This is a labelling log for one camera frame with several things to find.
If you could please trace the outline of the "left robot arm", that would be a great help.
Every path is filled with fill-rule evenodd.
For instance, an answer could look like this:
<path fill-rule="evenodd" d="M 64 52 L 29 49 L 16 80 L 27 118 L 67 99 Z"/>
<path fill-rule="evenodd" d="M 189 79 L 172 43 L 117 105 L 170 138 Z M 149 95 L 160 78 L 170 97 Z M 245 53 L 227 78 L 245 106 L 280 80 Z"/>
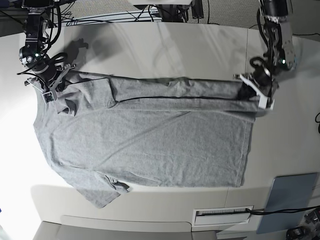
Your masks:
<path fill-rule="evenodd" d="M 256 14 L 259 34 L 267 47 L 262 57 L 250 59 L 255 82 L 267 87 L 274 77 L 291 71 L 296 63 L 293 32 L 289 15 L 293 13 L 290 0 L 260 0 Z"/>

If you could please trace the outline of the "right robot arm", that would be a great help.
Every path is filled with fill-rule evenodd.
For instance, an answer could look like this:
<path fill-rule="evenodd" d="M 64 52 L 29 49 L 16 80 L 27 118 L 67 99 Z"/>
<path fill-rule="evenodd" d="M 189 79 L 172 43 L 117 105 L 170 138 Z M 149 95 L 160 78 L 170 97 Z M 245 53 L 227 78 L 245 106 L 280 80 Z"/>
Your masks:
<path fill-rule="evenodd" d="M 244 70 L 248 32 L 229 26 L 167 22 L 81 25 L 52 57 L 52 22 L 29 13 L 21 61 L 42 88 L 40 98 L 112 107 L 136 99 L 247 101 L 254 91 L 232 74 Z"/>

